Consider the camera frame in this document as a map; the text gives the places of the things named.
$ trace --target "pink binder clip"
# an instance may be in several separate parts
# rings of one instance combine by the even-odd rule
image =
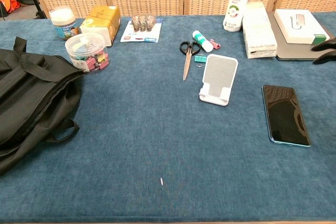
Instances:
[[[213,39],[211,39],[209,41],[214,46],[214,49],[217,50],[218,48],[220,48],[220,44],[216,43]]]

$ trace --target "plastic jar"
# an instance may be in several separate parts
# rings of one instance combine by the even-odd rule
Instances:
[[[68,39],[79,34],[76,17],[68,6],[59,6],[49,12],[51,22],[55,26],[58,36],[62,39]]]
[[[85,33],[71,37],[65,43],[72,64],[84,72],[99,71],[109,64],[104,37]]]

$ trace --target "scissor blade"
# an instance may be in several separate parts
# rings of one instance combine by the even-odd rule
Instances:
[[[185,62],[184,62],[184,71],[183,71],[183,80],[187,78],[188,71],[189,71],[189,66],[190,66],[190,59],[191,59],[191,50],[188,50],[186,57],[185,57]]]

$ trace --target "white phone stand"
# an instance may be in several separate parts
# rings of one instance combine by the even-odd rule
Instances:
[[[229,103],[231,88],[235,79],[238,61],[221,55],[211,54],[206,58],[203,87],[199,99],[221,106]]]

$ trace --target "yellow box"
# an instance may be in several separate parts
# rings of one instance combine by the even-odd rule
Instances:
[[[82,33],[94,32],[104,37],[107,47],[112,43],[120,27],[120,10],[117,6],[95,6],[81,24]]]

